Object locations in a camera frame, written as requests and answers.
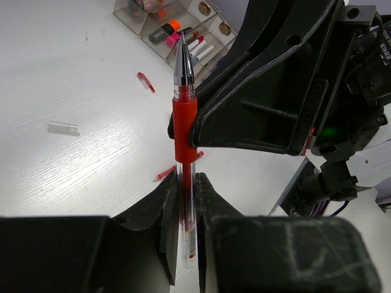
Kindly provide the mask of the white pen red cap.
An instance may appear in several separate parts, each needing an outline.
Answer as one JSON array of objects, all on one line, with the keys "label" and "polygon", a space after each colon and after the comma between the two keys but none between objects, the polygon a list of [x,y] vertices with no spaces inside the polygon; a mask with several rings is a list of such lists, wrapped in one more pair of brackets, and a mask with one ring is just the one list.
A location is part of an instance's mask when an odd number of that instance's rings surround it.
[{"label": "white pen red cap", "polygon": [[189,45],[188,49],[189,51],[193,50],[197,45],[199,45],[204,40],[204,36],[200,36],[199,38],[196,38],[193,40]]}]

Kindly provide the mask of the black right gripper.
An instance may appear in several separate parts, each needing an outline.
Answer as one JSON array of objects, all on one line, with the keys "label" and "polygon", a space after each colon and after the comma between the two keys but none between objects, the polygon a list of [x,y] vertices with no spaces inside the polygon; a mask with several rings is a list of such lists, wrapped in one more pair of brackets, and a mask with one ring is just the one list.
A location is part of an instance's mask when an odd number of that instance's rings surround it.
[{"label": "black right gripper", "polygon": [[[329,83],[321,105],[316,76]],[[297,156],[315,122],[313,154],[347,159],[390,126],[390,17],[343,1],[249,1],[196,94],[195,147]]]}]

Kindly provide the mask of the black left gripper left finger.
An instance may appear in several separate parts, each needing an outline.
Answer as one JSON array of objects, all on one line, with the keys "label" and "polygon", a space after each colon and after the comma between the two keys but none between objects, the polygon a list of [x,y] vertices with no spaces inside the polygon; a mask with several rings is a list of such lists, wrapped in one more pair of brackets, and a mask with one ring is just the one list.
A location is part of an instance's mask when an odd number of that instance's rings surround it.
[{"label": "black left gripper left finger", "polygon": [[2,292],[169,292],[178,250],[177,175],[115,217],[1,219]]}]

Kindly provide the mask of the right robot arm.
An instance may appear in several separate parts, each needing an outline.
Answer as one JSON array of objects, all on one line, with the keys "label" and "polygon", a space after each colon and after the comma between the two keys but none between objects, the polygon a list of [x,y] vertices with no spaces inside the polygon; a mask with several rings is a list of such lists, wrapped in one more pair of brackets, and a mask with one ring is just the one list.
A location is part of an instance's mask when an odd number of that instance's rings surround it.
[{"label": "right robot arm", "polygon": [[343,1],[250,1],[196,89],[191,146],[346,161],[359,186],[390,177],[390,17]]}]

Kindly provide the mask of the pink black highlighter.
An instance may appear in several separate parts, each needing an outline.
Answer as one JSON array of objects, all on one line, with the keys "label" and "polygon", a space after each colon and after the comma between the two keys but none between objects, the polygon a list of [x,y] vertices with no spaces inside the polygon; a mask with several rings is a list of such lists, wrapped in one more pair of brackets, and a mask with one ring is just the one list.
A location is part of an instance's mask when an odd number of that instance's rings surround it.
[{"label": "pink black highlighter", "polygon": [[185,29],[182,29],[168,36],[166,38],[165,44],[170,48],[175,46],[175,44],[179,41],[182,34],[185,36],[185,40],[188,42],[194,37],[192,32],[193,32],[192,27],[186,27]]}]

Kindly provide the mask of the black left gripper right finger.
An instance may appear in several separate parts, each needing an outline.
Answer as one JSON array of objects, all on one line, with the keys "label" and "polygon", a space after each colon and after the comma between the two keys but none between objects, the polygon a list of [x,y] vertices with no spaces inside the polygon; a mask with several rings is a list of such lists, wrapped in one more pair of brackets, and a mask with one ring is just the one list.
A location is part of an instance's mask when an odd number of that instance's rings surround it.
[{"label": "black left gripper right finger", "polygon": [[339,217],[246,217],[195,178],[200,292],[381,292],[359,231]]}]

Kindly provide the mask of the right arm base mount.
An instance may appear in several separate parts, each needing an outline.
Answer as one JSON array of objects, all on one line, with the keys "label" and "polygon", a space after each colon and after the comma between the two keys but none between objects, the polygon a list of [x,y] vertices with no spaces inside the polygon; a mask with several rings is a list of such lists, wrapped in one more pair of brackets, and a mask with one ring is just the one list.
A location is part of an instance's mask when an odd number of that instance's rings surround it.
[{"label": "right arm base mount", "polygon": [[320,216],[328,203],[346,206],[359,192],[387,178],[390,153],[330,156],[319,167],[305,156],[269,215],[280,208],[289,217]]}]

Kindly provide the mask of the white pen blue cap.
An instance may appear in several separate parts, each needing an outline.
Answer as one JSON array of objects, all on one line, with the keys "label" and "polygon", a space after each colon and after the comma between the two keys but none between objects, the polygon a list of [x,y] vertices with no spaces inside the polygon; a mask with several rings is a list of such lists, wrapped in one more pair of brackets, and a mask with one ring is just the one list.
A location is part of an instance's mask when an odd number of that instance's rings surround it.
[{"label": "white pen blue cap", "polygon": [[200,62],[204,58],[208,57],[213,51],[214,51],[214,45],[211,45],[211,46],[207,47],[206,49],[204,49],[203,51],[201,51],[200,53],[198,53],[197,55],[195,55],[192,58],[192,60],[195,62]]}]

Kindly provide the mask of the orange black highlighter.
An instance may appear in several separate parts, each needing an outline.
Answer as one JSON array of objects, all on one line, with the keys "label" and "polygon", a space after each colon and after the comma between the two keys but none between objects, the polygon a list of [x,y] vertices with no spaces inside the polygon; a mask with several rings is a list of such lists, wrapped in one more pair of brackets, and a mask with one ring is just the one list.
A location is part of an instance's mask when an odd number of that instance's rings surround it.
[{"label": "orange black highlighter", "polygon": [[168,36],[171,36],[181,28],[181,24],[178,20],[171,20],[168,23],[162,25],[159,29],[152,32],[148,39],[157,45],[164,41]]}]

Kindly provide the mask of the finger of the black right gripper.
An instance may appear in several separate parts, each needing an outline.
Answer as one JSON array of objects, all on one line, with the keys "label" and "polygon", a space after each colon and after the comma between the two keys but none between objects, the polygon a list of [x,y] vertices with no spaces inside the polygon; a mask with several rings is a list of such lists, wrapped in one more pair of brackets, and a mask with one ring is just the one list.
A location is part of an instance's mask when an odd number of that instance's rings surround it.
[{"label": "finger of the black right gripper", "polygon": [[291,140],[293,114],[275,108],[278,70],[255,78],[261,54],[277,36],[292,1],[249,1],[244,22],[222,63],[196,88],[189,140]]}]

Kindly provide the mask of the dark blue ballpoint pen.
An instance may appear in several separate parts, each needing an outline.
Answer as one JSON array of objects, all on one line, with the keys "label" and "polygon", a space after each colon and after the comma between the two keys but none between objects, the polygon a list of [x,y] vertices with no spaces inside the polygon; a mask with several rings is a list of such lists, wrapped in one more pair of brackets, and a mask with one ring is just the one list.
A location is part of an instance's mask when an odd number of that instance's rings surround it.
[{"label": "dark blue ballpoint pen", "polygon": [[223,61],[224,57],[221,57],[211,68],[210,72],[213,72]]}]

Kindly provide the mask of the small red pen cap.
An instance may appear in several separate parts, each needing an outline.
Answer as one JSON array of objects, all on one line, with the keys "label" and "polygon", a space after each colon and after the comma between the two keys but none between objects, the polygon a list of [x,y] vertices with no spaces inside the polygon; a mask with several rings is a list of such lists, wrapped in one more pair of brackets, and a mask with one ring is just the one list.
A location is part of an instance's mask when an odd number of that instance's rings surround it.
[{"label": "small red pen cap", "polygon": [[138,72],[136,76],[146,89],[149,89],[152,93],[156,93],[154,86],[145,74],[143,74],[142,72]]}]

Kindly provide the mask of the red ballpoint pen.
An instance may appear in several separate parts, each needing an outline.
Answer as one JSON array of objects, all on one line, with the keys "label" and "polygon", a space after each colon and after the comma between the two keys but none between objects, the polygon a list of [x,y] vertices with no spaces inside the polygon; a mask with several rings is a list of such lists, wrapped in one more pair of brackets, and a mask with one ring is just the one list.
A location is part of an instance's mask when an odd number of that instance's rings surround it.
[{"label": "red ballpoint pen", "polygon": [[194,91],[194,70],[188,45],[182,34],[178,41],[174,68],[172,118],[180,200],[181,252],[185,268],[193,265],[197,251],[194,206],[197,148],[189,144],[190,131],[196,116],[197,98]]}]

